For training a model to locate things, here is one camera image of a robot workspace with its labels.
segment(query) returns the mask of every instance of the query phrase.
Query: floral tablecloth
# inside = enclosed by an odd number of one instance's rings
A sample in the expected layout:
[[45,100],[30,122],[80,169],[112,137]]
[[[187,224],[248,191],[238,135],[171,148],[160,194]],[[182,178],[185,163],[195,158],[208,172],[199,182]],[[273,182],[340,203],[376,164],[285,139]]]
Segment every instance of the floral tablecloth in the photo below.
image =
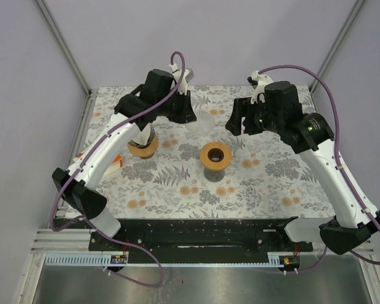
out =
[[[308,87],[297,88],[304,111],[314,111]],[[114,216],[176,219],[334,215],[313,172],[278,135],[264,132],[234,137],[225,129],[233,99],[251,96],[252,87],[216,85],[190,89],[193,108],[214,116],[214,129],[199,138],[183,125],[158,118],[153,124],[159,137],[155,155],[142,160],[124,148],[123,167],[104,176],[98,186]],[[133,87],[99,89],[86,145],[104,128],[120,97],[131,90]],[[211,141],[226,143],[233,154],[220,182],[209,182],[200,162],[200,149]],[[69,209],[66,217],[76,214]]]

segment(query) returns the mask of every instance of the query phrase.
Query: black and white robotic arm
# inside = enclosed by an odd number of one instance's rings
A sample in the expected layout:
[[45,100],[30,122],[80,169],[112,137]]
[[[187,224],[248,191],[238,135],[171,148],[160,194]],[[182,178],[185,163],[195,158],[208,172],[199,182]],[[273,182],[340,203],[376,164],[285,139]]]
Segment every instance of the black and white robotic arm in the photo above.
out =
[[334,134],[318,113],[304,114],[297,89],[287,81],[273,82],[268,75],[253,72],[248,78],[255,91],[250,98],[234,100],[232,115],[225,125],[233,135],[253,135],[271,131],[311,168],[335,211],[331,218],[291,218],[283,233],[292,242],[324,243],[337,254],[344,254],[377,232],[368,213],[380,224],[380,211],[365,196],[340,156],[342,168],[365,203],[354,197],[334,157]]
[[[190,91],[187,89],[187,83],[192,79],[193,71],[185,69],[182,81],[170,99],[131,123],[118,126],[129,117],[157,104],[172,90],[172,87],[178,83],[182,70],[179,70],[176,64],[170,67],[172,73],[162,70],[150,71],[144,84],[120,99],[104,130],[86,149],[88,152],[66,170],[57,168],[52,174],[54,183],[60,191],[71,179],[72,172],[77,172],[63,192],[62,198],[111,238],[119,232],[121,225],[107,209],[107,199],[96,192],[108,166],[130,141],[145,145],[150,136],[149,123],[157,117],[164,116],[178,124],[196,121],[196,115],[190,103]],[[92,154],[86,160],[86,154],[89,153]]]

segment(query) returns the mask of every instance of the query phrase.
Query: table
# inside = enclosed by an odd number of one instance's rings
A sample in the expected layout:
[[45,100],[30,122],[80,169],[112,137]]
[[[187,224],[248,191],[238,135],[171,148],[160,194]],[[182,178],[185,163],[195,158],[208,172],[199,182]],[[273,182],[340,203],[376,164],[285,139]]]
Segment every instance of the table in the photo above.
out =
[[[305,113],[315,111],[308,87],[298,85]],[[92,113],[85,145],[103,130],[118,100],[133,87],[101,87]],[[184,125],[158,118],[153,126],[159,137],[155,155],[142,160],[121,151],[123,167],[104,176],[97,190],[118,218],[288,218],[329,217],[334,212],[308,166],[280,141],[264,132],[234,137],[225,129],[234,98],[251,96],[248,85],[190,87],[195,110],[215,119],[205,137],[193,136]],[[203,174],[200,149],[222,141],[232,150],[232,162],[220,182]],[[66,217],[78,213],[69,208]]]

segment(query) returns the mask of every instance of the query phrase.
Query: white wall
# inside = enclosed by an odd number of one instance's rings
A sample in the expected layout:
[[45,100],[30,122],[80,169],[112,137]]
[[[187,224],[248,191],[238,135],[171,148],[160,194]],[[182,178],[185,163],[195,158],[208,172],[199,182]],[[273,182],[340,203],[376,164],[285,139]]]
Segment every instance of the white wall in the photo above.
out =
[[[325,80],[339,110],[343,157],[380,209],[380,0],[367,2]],[[324,91],[315,97],[333,121]],[[373,239],[380,258],[380,238]]]
[[89,85],[99,87],[143,83],[175,50],[194,70],[191,84],[247,84],[253,70],[278,64],[316,71],[355,0],[46,2]]
[[11,303],[45,227],[84,103],[32,0],[0,0],[0,303]]

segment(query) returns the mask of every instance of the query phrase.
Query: stainless steel panel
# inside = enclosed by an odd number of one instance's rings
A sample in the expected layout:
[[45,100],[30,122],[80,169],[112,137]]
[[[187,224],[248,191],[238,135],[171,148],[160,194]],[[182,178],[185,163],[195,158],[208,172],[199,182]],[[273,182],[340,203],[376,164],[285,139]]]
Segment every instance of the stainless steel panel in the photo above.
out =
[[[315,262],[304,256],[302,267]],[[158,280],[156,268],[129,268],[125,274],[148,282]],[[167,283],[152,289],[137,286],[100,268],[45,267],[35,304],[153,303],[371,303],[359,263],[351,256],[327,256],[313,272],[268,274],[257,269],[171,268]]]

